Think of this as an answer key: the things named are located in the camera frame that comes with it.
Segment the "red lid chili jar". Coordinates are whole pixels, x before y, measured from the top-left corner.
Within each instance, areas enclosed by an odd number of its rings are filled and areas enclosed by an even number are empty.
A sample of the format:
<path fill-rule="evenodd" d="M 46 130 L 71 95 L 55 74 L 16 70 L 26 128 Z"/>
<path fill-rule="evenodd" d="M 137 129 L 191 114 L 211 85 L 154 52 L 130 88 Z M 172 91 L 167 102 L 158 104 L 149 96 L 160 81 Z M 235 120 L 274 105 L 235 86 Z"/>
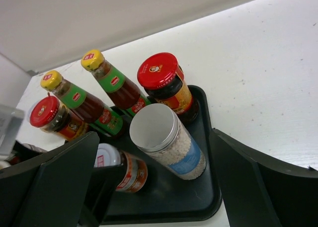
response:
<path fill-rule="evenodd" d="M 47 97 L 34 103 L 29 109 L 27 120 L 31 126 L 41 131 L 72 141 L 90 130 L 89 124 L 82 121 L 57 97 Z"/>
<path fill-rule="evenodd" d="M 199 105 L 175 55 L 162 52 L 148 57 L 138 69 L 137 80 L 150 97 L 171 108 L 182 123 L 196 119 Z"/>

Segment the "yellow cap sauce bottle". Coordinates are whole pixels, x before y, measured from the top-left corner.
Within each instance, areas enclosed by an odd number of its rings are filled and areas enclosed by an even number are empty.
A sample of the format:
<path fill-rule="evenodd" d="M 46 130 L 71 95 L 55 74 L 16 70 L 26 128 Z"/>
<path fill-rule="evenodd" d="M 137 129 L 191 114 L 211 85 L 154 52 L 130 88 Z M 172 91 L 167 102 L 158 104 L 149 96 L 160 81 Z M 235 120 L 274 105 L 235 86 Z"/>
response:
<path fill-rule="evenodd" d="M 96 96 L 65 79 L 58 71 L 47 72 L 40 84 L 101 134 L 113 139 L 124 134 L 126 123 L 118 113 Z"/>
<path fill-rule="evenodd" d="M 138 86 L 108 62 L 99 50 L 93 49 L 85 53 L 81 65 L 93 75 L 115 106 L 126 115 L 134 117 L 151 104 Z"/>

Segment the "black plastic tray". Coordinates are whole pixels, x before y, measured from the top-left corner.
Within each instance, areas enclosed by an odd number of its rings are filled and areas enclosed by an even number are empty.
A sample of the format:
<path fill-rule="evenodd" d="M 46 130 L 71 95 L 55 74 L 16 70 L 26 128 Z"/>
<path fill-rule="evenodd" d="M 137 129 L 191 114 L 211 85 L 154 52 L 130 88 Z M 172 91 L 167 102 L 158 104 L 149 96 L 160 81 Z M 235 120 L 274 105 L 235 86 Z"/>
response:
<path fill-rule="evenodd" d="M 100 136 L 101 143 L 108 143 L 142 159 L 149 170 L 146 184 L 140 191 L 113 193 L 100 226 L 203 221 L 219 209 L 222 197 L 213 168 L 207 97 L 198 86 L 190 85 L 189 89 L 198 101 L 199 113 L 186 129 L 205 155 L 205 171 L 194 180 L 182 180 L 139 150 L 128 132 L 116 140 Z"/>

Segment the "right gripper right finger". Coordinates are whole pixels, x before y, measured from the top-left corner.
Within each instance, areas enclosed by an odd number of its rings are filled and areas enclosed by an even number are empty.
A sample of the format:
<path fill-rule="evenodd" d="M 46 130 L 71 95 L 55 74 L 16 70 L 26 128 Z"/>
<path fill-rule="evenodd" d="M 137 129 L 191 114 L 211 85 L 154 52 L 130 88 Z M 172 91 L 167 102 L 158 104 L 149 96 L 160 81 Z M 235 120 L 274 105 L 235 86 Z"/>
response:
<path fill-rule="evenodd" d="M 214 170 L 232 227 L 316 227 L 318 171 L 210 134 Z"/>

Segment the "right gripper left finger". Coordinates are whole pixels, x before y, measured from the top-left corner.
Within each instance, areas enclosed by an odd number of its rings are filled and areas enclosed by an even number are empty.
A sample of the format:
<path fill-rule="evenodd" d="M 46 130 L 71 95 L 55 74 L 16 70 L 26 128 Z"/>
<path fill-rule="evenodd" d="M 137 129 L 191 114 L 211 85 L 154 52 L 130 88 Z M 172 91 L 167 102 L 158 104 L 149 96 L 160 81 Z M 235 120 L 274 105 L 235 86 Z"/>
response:
<path fill-rule="evenodd" d="M 89 132 L 0 171 L 2 227 L 75 227 L 99 137 Z"/>

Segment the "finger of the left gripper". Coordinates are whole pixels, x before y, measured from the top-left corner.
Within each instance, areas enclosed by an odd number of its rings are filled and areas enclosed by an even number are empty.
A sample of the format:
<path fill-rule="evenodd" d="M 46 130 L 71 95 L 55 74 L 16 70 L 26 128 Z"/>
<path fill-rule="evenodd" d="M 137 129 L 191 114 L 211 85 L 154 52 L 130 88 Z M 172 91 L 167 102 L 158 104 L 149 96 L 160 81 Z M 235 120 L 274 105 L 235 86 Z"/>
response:
<path fill-rule="evenodd" d="M 120 166 L 93 168 L 80 213 L 79 225 L 81 227 L 98 227 L 102 224 L 111 197 L 119 183 L 116 174 L 123 174 L 123 172 L 124 168 Z"/>

